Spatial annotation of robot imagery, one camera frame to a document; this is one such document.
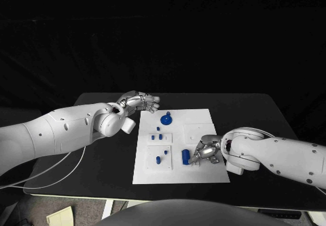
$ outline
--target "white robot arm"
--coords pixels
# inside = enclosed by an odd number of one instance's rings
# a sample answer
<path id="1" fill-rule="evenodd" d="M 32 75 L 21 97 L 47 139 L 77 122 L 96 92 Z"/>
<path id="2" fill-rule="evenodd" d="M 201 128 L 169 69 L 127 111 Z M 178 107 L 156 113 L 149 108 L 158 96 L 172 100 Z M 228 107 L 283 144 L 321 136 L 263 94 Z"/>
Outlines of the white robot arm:
<path id="1" fill-rule="evenodd" d="M 263 164 L 274 174 L 326 189 L 325 146 L 243 127 L 223 137 L 205 135 L 189 163 L 210 159 L 217 164 L 220 150 L 230 172 L 243 175 L 244 170 L 259 170 Z"/>
<path id="2" fill-rule="evenodd" d="M 0 175 L 47 155 L 70 153 L 120 129 L 130 133 L 136 110 L 158 111 L 161 98 L 132 91 L 116 103 L 61 108 L 38 119 L 0 128 Z"/>

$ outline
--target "table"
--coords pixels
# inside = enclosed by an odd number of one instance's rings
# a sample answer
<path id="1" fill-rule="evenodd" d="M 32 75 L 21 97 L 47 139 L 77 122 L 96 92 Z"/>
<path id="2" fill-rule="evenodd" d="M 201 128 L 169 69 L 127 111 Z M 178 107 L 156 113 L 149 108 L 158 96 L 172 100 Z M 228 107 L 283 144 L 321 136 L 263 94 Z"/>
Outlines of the table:
<path id="1" fill-rule="evenodd" d="M 272 97 L 266 94 L 165 93 L 161 110 L 208 108 L 217 133 L 224 135 L 238 127 L 266 130 L 279 137 L 298 139 Z M 75 105 L 114 102 L 122 93 L 84 93 Z M 25 189 L 28 194 L 145 200 L 199 199 L 234 206 L 326 211 L 326 195 L 313 187 L 274 175 L 261 165 L 259 171 L 228 172 L 231 183 L 133 185 L 133 171 L 139 136 L 140 112 L 130 117 L 137 126 L 132 134 L 120 131 L 87 146 L 84 160 L 71 176 L 44 189 Z M 57 182 L 74 169 L 83 149 L 42 176 L 28 181 L 26 187 Z M 32 175 L 48 169 L 64 155 L 38 160 Z"/>

